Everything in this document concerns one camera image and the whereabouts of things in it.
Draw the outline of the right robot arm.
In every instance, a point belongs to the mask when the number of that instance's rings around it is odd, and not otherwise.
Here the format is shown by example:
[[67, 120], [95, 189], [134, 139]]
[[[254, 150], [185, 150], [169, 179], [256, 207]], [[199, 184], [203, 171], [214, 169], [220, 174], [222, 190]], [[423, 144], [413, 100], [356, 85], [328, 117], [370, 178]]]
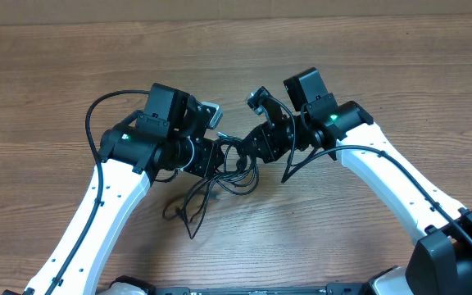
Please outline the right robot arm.
[[385, 270], [348, 288], [353, 294], [472, 294], [472, 209], [427, 180], [387, 139], [357, 102], [338, 104], [319, 71], [284, 81], [286, 106], [266, 88], [248, 106], [266, 120], [242, 150], [264, 162], [309, 151], [329, 156], [361, 178], [397, 217], [414, 250], [404, 267]]

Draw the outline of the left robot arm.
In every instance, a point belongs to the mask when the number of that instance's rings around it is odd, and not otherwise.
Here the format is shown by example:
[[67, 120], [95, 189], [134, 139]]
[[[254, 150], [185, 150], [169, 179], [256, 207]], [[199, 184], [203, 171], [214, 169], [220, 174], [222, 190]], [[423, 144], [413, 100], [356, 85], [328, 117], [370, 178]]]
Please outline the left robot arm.
[[88, 189], [54, 252], [26, 294], [94, 294], [126, 221], [160, 170], [212, 176], [219, 148], [204, 137], [221, 107], [155, 83], [147, 103], [107, 130], [99, 144], [85, 131], [95, 167]]

